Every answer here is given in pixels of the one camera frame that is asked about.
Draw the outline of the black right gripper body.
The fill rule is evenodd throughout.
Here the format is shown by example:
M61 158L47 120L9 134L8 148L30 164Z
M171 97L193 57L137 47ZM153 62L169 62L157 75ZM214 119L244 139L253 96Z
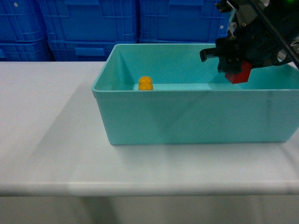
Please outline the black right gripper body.
M231 15L227 37L216 41L220 56L240 57L254 68L280 65L279 46L249 0L221 0L215 7Z

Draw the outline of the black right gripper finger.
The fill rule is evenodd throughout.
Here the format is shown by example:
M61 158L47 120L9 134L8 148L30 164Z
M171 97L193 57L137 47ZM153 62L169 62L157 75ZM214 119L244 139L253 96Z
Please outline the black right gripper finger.
M219 57L221 53L222 53L222 49L215 47L215 48L203 49L199 52L199 55L201 61L205 62L207 59Z
M220 56L217 71L238 74L242 72L242 59L236 56Z

